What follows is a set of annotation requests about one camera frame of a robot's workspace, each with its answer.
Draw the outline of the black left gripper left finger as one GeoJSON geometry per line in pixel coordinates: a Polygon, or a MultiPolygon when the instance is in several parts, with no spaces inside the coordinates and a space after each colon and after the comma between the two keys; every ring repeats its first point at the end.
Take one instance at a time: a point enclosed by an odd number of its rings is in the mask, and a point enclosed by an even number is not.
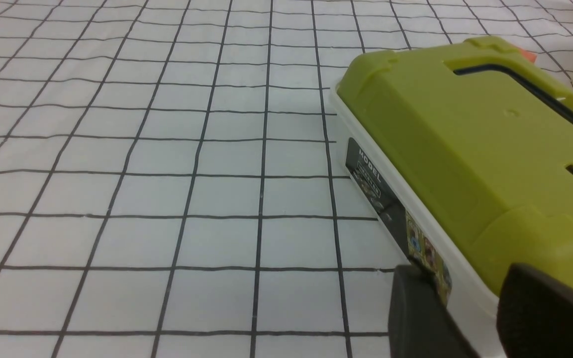
{"type": "Polygon", "coordinates": [[[388,315],[392,358],[477,358],[450,317],[432,277],[415,265],[394,270],[388,315]]]}

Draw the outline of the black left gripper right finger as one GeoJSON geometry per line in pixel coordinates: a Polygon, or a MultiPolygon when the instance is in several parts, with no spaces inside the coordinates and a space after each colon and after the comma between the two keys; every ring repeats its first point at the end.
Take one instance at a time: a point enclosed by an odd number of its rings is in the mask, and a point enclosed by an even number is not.
{"type": "Polygon", "coordinates": [[[512,264],[496,330],[508,358],[573,358],[573,288],[530,265],[512,264]]]}

